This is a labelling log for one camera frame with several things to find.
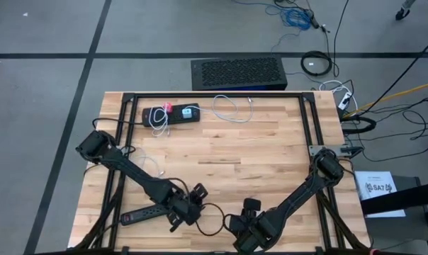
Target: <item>charging cable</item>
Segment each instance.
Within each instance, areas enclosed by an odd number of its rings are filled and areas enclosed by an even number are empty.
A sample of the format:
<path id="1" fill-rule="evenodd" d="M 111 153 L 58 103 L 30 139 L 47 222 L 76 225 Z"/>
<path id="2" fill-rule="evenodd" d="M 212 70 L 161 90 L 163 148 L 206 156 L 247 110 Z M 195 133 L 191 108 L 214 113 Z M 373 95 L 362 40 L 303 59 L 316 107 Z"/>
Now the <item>charging cable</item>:
<path id="1" fill-rule="evenodd" d="M 164 114 L 159 120 L 156 119 L 158 112 L 162 112 Z M 169 116 L 168 116 L 167 111 L 165 110 L 164 106 L 152 106 L 150 109 L 150 113 L 152 113 L 152 114 L 149 115 L 149 117 L 148 117 L 149 121 L 148 122 L 150 123 L 151 128 L 153 129 L 151 134 L 154 137 L 159 137 L 165 132 L 165 130 L 167 130 L 167 136 L 170 135 Z M 164 121 L 164 122 L 159 126 L 154 126 L 153 122 L 151 121 L 151 115 L 152 115 L 152 120 L 154 121 L 154 123 L 159 123 L 161 121 Z"/>
<path id="2" fill-rule="evenodd" d="M 229 102 L 231 102 L 231 104 L 235 107 L 235 112 L 234 113 L 230 113 L 230 114 L 220 114 L 220 113 L 218 113 L 215 110 L 215 102 L 216 102 L 216 100 L 218 98 L 225 98 Z M 252 101 L 252 99 L 250 97 L 248 97 L 247 100 L 248 100 L 249 105 L 250 105 L 250 115 L 245 120 L 238 120 L 236 118 L 231 118 L 231 116 L 234 116 L 234 115 L 238 114 L 238 107 L 237 107 L 236 103 L 233 100 L 231 100 L 229 97 L 227 97 L 226 95 L 217 95 L 217 96 L 215 96 L 213 98 L 213 109 L 212 110 L 202 109 L 202 108 L 199 108 L 199 107 L 196 107 L 196 106 L 187 106 L 187 107 L 185 107 L 185 109 L 187 109 L 187 108 L 195 108 L 195 109 L 198 109 L 200 111 L 212 112 L 212 113 L 214 113 L 214 115 L 216 115 L 219 119 L 222 119 L 222 120 L 230 121 L 230 122 L 233 122 L 233 123 L 246 123 L 246 122 L 249 122 L 249 120 L 251 120 L 252 116 L 254 115 L 254 106 L 253 106 L 253 103 L 252 103 L 253 101 Z"/>

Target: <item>wooden table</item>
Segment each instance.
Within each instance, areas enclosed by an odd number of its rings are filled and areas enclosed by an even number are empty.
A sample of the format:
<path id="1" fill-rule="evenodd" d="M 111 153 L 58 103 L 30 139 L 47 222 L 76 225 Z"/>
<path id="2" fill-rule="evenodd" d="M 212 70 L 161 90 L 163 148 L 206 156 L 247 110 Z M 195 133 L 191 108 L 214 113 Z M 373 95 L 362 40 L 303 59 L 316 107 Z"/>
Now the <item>wooden table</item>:
<path id="1" fill-rule="evenodd" d="M 316 91 L 316 106 L 326 145 L 344 143 L 342 130 L 335 110 L 334 98 L 329 91 Z M 122 92 L 107 92 L 100 117 L 118 118 Z M 245 98 L 234 98 L 239 106 L 237 118 L 249 116 Z M 210 108 L 211 98 L 141 98 L 136 120 L 141 120 L 143 108 L 197 102 L 201 108 Z M 277 206 L 293 192 L 308 175 L 309 157 L 305 145 L 303 125 L 298 100 L 295 98 L 253 98 L 254 115 L 248 123 L 231 123 L 209 112 L 201 113 L 199 123 L 172 125 L 169 137 L 153 137 L 151 130 L 136 126 L 133 133 L 135 147 L 142 148 L 165 170 L 164 177 L 183 179 L 192 189 L 198 182 L 209 192 L 204 203 L 216 203 L 225 213 L 240 214 L 244 198 L 261 200 L 261 209 Z M 216 109 L 231 112 L 234 107 L 226 100 L 219 100 Z M 97 128 L 115 135 L 117 123 L 99 121 Z M 125 125 L 122 145 L 125 142 Z M 131 155 L 137 165 L 143 165 L 143 151 Z M 157 167 L 146 160 L 143 169 L 157 175 Z M 107 169 L 97 166 L 84 179 L 72 228 L 69 247 L 79 243 L 97 220 L 106 184 Z M 348 173 L 335 187 L 339 213 L 353 233 L 369 245 L 367 229 L 354 179 Z M 152 203 L 143 189 L 127 179 L 122 212 L 136 210 Z M 214 232 L 221 225 L 221 216 L 214 207 L 207 207 L 199 220 L 205 232 Z M 328 217 L 332 245 L 335 234 Z M 131 251 L 234 251 L 235 238 L 226 230 L 214 237 L 205 237 L 195 225 L 183 223 L 171 233 L 166 217 L 120 226 L 116 249 L 129 246 Z M 107 243 L 108 232 L 104 238 Z M 292 215 L 282 237 L 271 251 L 314 251 L 322 245 L 322 235 L 315 198 L 310 199 Z"/>

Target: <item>white power adapter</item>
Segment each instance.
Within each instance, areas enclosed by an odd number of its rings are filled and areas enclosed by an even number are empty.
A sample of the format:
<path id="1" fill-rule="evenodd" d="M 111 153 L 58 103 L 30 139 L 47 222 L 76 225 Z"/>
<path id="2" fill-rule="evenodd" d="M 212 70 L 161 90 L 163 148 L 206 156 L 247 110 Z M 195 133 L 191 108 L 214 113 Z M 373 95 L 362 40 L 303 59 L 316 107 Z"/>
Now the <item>white power adapter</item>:
<path id="1" fill-rule="evenodd" d="M 339 103 L 339 108 L 344 110 L 347 108 L 349 104 L 349 99 L 351 98 L 353 94 L 351 92 L 346 92 L 343 96 L 342 101 Z"/>
<path id="2" fill-rule="evenodd" d="M 190 108 L 183 109 L 183 118 L 192 118 L 192 109 Z"/>

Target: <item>coiled white cord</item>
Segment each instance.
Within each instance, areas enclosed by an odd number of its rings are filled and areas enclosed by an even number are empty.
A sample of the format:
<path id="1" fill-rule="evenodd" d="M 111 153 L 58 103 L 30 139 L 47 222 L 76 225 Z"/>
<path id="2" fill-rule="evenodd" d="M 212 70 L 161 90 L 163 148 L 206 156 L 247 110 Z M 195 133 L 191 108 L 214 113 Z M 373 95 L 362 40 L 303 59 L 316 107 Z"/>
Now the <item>coiled white cord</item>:
<path id="1" fill-rule="evenodd" d="M 160 118 L 159 120 L 157 120 L 156 119 L 156 114 L 158 112 L 160 112 L 160 111 L 163 112 L 164 115 L 162 116 L 162 118 Z M 162 123 L 162 125 L 157 126 L 157 127 L 154 126 L 153 122 L 151 121 L 151 115 L 152 115 L 152 120 L 154 121 L 154 123 L 158 123 L 158 122 L 164 121 Z M 165 130 L 167 130 L 167 135 L 170 135 L 169 116 L 168 116 L 167 112 L 165 111 L 164 106 L 152 106 L 151 110 L 150 110 L 150 115 L 148 116 L 148 122 L 150 123 L 151 128 L 153 129 L 153 131 L 151 132 L 151 134 L 153 136 L 159 137 L 159 136 L 161 136 L 165 132 Z"/>
<path id="2" fill-rule="evenodd" d="M 140 147 L 136 147 L 136 149 L 139 149 L 143 152 L 143 156 L 138 156 L 138 159 L 143 159 L 143 162 L 141 164 L 138 164 L 141 168 L 143 168 L 143 166 L 145 165 L 145 161 L 146 159 L 151 160 L 155 165 L 156 165 L 156 169 L 157 169 L 157 177 L 160 178 L 162 175 L 165 174 L 165 170 L 161 170 L 159 167 L 159 164 L 157 163 L 157 161 L 149 156 L 146 155 L 146 151 Z"/>
<path id="3" fill-rule="evenodd" d="M 346 90 L 347 92 L 351 93 L 351 91 L 345 85 L 343 85 L 343 82 L 337 81 L 337 80 L 330 80 L 330 81 L 325 81 L 325 82 L 321 83 L 319 90 L 320 91 L 324 90 L 326 88 L 326 84 L 329 84 L 329 83 L 338 83 L 339 84 L 339 86 L 337 86 L 333 89 L 330 89 L 330 91 L 332 91 L 332 93 L 334 93 L 334 94 L 339 92 L 339 91 L 342 91 L 342 90 Z M 351 97 L 353 98 L 353 102 L 354 102 L 354 105 L 356 106 L 356 111 L 357 111 L 357 109 L 359 109 L 359 107 L 357 106 L 356 98 L 354 97 L 354 95 Z"/>
<path id="4" fill-rule="evenodd" d="M 215 111 L 215 101 L 218 98 L 225 98 L 229 102 L 231 102 L 231 104 L 235 107 L 235 112 L 234 113 L 230 113 L 230 114 L 220 114 L 217 111 Z M 226 95 L 217 95 L 217 96 L 214 96 L 214 98 L 213 98 L 213 109 L 212 110 L 202 109 L 202 108 L 199 108 L 199 107 L 196 107 L 196 106 L 187 106 L 186 108 L 195 108 L 195 109 L 198 109 L 200 111 L 212 112 L 212 113 L 214 113 L 214 115 L 216 115 L 219 119 L 222 119 L 222 120 L 226 120 L 226 121 L 230 121 L 230 122 L 234 122 L 234 123 L 246 123 L 246 122 L 249 122 L 252 119 L 252 116 L 254 115 L 254 106 L 253 106 L 253 103 L 252 103 L 253 101 L 252 101 L 252 99 L 250 97 L 248 97 L 247 100 L 249 101 L 249 105 L 250 105 L 250 115 L 249 115 L 249 117 L 246 120 L 238 120 L 238 119 L 235 119 L 235 118 L 229 118 L 228 117 L 228 116 L 232 116 L 232 115 L 237 115 L 238 112 L 239 112 L 239 108 L 237 107 L 236 103 L 233 100 L 231 100 L 229 97 L 227 97 Z"/>

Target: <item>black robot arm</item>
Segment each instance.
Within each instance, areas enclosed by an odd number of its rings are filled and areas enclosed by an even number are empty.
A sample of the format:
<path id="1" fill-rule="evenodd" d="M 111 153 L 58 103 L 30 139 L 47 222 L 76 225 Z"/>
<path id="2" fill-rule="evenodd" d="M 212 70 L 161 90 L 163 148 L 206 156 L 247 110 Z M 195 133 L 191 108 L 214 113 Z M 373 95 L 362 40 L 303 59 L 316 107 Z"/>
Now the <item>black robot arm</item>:
<path id="1" fill-rule="evenodd" d="M 335 153 L 324 149 L 313 157 L 305 182 L 276 208 L 255 217 L 261 203 L 246 199 L 241 215 L 230 217 L 228 230 L 237 238 L 233 246 L 240 254 L 251 254 L 257 247 L 264 251 L 270 249 L 280 238 L 286 220 L 323 188 L 337 185 L 343 173 L 344 168 L 339 164 Z"/>
<path id="2" fill-rule="evenodd" d="M 116 147 L 111 135 L 104 131 L 93 131 L 77 148 L 80 155 L 95 164 L 102 164 L 110 170 L 122 171 L 126 176 L 140 184 L 150 199 L 164 206 L 169 214 L 173 232 L 182 222 L 192 225 L 199 219 L 203 199 L 208 195 L 200 183 L 186 194 L 169 179 L 155 178 L 123 156 Z"/>

